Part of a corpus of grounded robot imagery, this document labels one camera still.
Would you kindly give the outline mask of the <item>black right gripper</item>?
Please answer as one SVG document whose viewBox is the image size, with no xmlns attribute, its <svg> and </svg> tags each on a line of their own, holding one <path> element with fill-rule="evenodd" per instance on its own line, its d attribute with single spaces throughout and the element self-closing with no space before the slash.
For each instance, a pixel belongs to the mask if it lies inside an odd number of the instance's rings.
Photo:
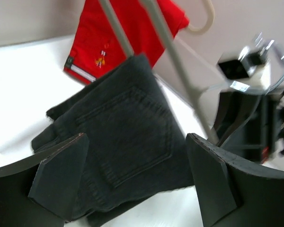
<svg viewBox="0 0 284 227">
<path fill-rule="evenodd" d="M 264 163 L 275 152 L 276 142 L 284 141 L 284 91 L 267 95 L 221 92 L 213 129 L 218 147 Z"/>
</svg>

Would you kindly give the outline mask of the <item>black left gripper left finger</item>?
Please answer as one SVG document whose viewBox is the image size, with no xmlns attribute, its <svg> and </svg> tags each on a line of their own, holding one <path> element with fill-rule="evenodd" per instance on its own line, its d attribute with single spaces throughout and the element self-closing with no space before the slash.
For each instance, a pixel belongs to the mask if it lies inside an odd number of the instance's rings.
<svg viewBox="0 0 284 227">
<path fill-rule="evenodd" d="M 89 147 L 79 133 L 0 167 L 0 227 L 62 227 L 72 218 Z"/>
</svg>

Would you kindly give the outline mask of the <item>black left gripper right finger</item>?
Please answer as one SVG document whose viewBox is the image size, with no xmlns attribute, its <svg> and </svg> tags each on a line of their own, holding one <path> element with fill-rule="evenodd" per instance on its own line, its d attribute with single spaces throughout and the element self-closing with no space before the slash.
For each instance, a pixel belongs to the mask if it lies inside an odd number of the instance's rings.
<svg viewBox="0 0 284 227">
<path fill-rule="evenodd" d="M 188 158 L 205 227 L 284 227 L 284 171 L 219 148 L 195 133 Z"/>
</svg>

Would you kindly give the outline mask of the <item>black trousers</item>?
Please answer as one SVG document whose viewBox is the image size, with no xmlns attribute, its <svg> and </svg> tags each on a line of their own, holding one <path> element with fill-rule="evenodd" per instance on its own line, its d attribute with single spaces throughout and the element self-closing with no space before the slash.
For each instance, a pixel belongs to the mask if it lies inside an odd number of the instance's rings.
<svg viewBox="0 0 284 227">
<path fill-rule="evenodd" d="M 89 149 L 72 220 L 194 185 L 187 148 L 145 55 L 125 60 L 47 111 L 34 152 L 85 133 Z"/>
</svg>

